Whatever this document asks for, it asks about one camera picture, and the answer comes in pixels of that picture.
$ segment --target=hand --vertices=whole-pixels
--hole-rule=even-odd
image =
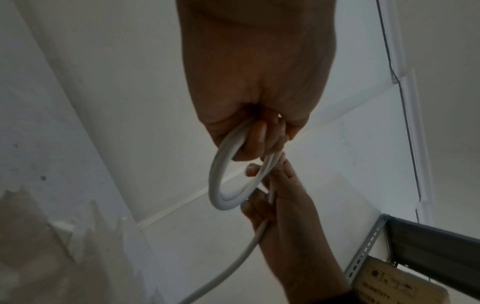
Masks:
[[[255,176],[259,169],[250,164],[246,175]],[[315,205],[285,155],[263,184],[273,185],[275,205],[269,205],[267,195],[257,189],[241,210],[255,231],[269,220],[260,249],[290,303],[313,303],[348,292],[350,286],[330,250]]]
[[[213,142],[256,115],[234,160],[281,151],[327,82],[335,0],[177,0],[177,7],[188,89]]]

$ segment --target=perforated metal bracket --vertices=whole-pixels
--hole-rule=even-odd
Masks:
[[[372,249],[375,241],[379,237],[381,231],[383,230],[385,223],[388,221],[389,216],[382,214],[376,221],[373,228],[370,230],[365,240],[360,246],[360,249],[356,252],[355,256],[351,260],[350,264],[345,270],[345,276],[348,283],[351,285],[357,275],[358,271],[362,267],[362,264],[365,262],[366,257],[368,256],[370,250]]]

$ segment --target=cardboard box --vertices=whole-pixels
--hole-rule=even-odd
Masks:
[[[367,304],[450,304],[445,288],[370,256],[352,287]]]

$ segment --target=metal shelf frame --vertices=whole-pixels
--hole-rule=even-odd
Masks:
[[[381,232],[387,262],[480,300],[480,240],[382,214],[345,270],[351,284]]]

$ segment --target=white cable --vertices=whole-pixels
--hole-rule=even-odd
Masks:
[[[233,129],[221,142],[218,151],[213,159],[213,163],[210,168],[210,175],[208,176],[208,196],[210,198],[211,204],[218,210],[230,210],[243,201],[248,199],[248,197],[253,193],[256,187],[262,182],[263,178],[273,169],[276,163],[279,161],[281,152],[269,155],[265,157],[263,161],[263,166],[260,168],[258,174],[244,187],[239,190],[230,193],[224,194],[220,191],[220,186],[222,184],[222,177],[225,174],[225,170],[231,159],[235,156],[236,152],[244,144],[245,140],[249,135],[250,128],[254,122],[254,117],[244,121]],[[275,193],[270,185],[270,191],[268,193],[268,202],[273,204],[275,200]],[[222,271],[219,275],[213,278],[210,282],[203,285],[192,294],[180,301],[179,304],[191,304],[203,295],[210,292],[212,289],[220,285],[225,281],[232,273],[235,272],[245,260],[250,256],[252,251],[260,242],[263,234],[265,233],[268,226],[268,221],[264,220],[258,227],[255,236],[250,241],[245,250],[240,254],[240,256],[229,266],[227,269]]]

